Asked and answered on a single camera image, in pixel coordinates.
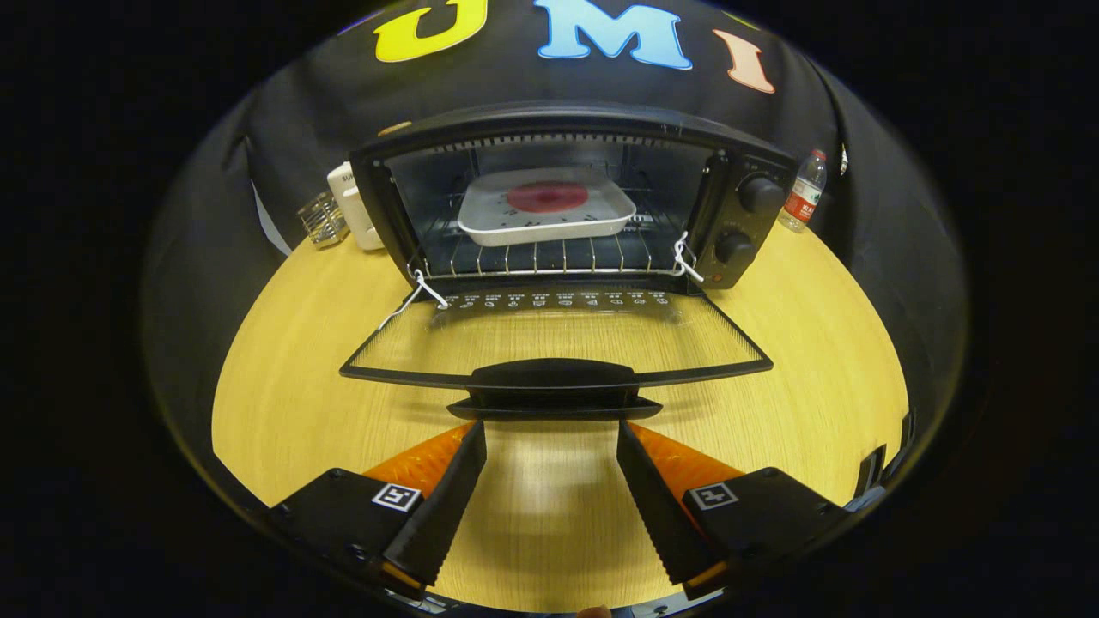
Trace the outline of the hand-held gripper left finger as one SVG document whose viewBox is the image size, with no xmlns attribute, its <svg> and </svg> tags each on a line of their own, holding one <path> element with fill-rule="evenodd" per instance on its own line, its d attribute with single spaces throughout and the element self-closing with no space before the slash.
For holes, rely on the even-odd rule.
<svg viewBox="0 0 1099 618">
<path fill-rule="evenodd" d="M 468 422 L 368 472 L 326 470 L 270 508 L 270 527 L 345 578 L 420 602 L 486 460 L 484 424 Z"/>
</svg>

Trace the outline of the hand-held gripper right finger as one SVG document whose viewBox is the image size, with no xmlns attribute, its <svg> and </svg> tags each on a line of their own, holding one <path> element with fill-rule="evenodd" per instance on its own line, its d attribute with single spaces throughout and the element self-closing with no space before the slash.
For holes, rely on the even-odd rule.
<svg viewBox="0 0 1099 618">
<path fill-rule="evenodd" d="M 617 465 L 668 580 L 689 599 L 758 586 L 850 517 L 784 470 L 734 470 L 628 420 L 617 424 Z"/>
</svg>

